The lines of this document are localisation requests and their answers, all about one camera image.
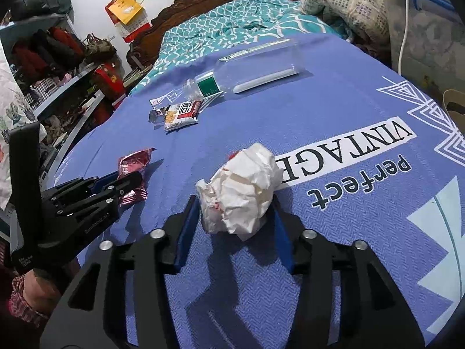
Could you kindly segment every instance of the crumpled tissue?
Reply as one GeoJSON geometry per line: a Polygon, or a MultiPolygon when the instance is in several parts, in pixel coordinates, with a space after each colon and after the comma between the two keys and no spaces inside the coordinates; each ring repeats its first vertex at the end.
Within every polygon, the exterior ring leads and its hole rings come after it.
{"type": "Polygon", "coordinates": [[[242,241],[255,235],[282,180],[283,170],[260,143],[238,152],[210,182],[201,179],[195,185],[205,232],[227,231],[242,241]]]}

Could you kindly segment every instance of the yellow envelope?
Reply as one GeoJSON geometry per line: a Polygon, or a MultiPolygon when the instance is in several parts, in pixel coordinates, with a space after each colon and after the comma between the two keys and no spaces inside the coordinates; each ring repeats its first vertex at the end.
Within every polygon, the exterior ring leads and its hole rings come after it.
{"type": "Polygon", "coordinates": [[[142,9],[142,6],[136,0],[115,0],[108,9],[126,25],[142,9]]]}

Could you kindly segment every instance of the checkered pillow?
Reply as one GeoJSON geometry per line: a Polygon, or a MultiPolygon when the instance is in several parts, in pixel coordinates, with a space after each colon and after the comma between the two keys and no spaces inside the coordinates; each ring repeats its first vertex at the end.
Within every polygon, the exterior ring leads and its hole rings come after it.
{"type": "Polygon", "coordinates": [[[304,14],[323,12],[323,20],[340,16],[363,39],[389,42],[387,12],[383,0],[301,0],[304,14]]]}

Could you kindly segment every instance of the teal patterned blanket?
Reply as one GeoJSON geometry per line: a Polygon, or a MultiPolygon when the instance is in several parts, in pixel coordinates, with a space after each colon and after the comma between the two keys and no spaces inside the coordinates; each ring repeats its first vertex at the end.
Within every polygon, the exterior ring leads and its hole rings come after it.
{"type": "Polygon", "coordinates": [[[152,70],[130,95],[176,65],[238,44],[295,33],[331,33],[347,38],[319,18],[302,14],[300,6],[300,1],[291,0],[235,0],[173,27],[164,34],[152,70]]]}

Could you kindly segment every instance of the red packet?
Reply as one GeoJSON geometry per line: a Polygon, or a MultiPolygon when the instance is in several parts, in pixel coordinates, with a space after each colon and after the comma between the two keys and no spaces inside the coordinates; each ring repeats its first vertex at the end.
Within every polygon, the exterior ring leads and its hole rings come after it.
{"type": "Polygon", "coordinates": [[[128,175],[129,173],[138,171],[142,174],[142,183],[139,187],[125,194],[119,199],[121,206],[132,206],[134,203],[147,199],[147,191],[144,183],[145,167],[150,162],[152,151],[155,148],[148,148],[143,151],[135,152],[118,159],[118,179],[128,175]]]}

